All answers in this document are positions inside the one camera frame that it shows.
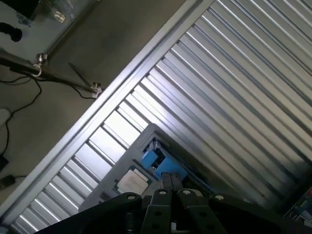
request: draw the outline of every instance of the metal clamp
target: metal clamp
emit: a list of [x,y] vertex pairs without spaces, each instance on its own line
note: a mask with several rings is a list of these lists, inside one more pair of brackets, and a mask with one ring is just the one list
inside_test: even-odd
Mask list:
[[39,69],[39,73],[37,75],[32,74],[33,77],[39,77],[42,74],[42,69],[41,69],[41,65],[39,64],[34,64],[34,67],[36,67],[37,69]]

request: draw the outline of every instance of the blue component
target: blue component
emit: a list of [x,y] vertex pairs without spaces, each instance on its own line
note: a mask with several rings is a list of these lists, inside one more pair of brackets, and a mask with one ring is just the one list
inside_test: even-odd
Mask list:
[[176,172],[179,173],[182,180],[187,176],[187,172],[180,167],[178,164],[174,163],[170,158],[166,157],[163,162],[154,171],[154,175],[161,179],[162,172]]
[[145,170],[148,170],[151,165],[156,161],[158,158],[157,154],[154,151],[148,151],[143,156],[141,164]]

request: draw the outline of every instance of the metal rod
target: metal rod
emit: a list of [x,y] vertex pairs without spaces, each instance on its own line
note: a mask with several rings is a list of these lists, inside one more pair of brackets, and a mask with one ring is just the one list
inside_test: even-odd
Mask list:
[[[33,64],[23,59],[20,59],[14,55],[11,55],[5,51],[0,51],[0,64],[3,66],[9,67],[10,70],[13,72],[20,73],[20,74],[27,75],[27,76],[38,73],[38,69],[34,67]],[[40,75],[41,78],[48,79],[49,81],[68,84],[71,86],[75,86],[81,90],[94,93],[94,90],[90,86],[86,86],[86,85],[79,84],[74,81],[70,81],[58,74],[55,74],[54,72],[50,71],[48,68],[41,67],[41,69],[42,69],[42,73]]]

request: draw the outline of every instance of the gray floor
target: gray floor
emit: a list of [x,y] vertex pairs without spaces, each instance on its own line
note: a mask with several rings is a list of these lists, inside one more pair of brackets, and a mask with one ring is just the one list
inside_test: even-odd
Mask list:
[[[77,65],[90,81],[107,87],[185,0],[103,0],[58,47],[50,67],[78,80],[68,62]],[[0,79],[18,77],[0,67]],[[10,122],[10,164],[0,172],[27,175],[92,104],[70,87],[43,83],[42,95],[34,105],[16,114]],[[31,81],[23,86],[0,85],[0,107],[15,110],[38,92]],[[0,149],[6,139],[0,129]],[[16,188],[0,192],[2,203]]]

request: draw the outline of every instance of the concrete floor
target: concrete floor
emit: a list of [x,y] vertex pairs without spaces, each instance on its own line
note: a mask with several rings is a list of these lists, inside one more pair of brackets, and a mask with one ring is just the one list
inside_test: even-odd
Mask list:
[[[51,69],[78,81],[68,66],[72,62],[88,80],[107,87],[184,1],[103,0],[53,53]],[[16,77],[18,74],[0,67],[0,79]],[[43,83],[42,89],[36,103],[10,121],[5,155],[10,163],[0,178],[29,174],[92,103],[61,84]],[[0,107],[15,110],[29,103],[38,91],[33,81],[21,86],[0,84]],[[1,150],[5,139],[2,127]],[[0,203],[17,185],[0,192]]]

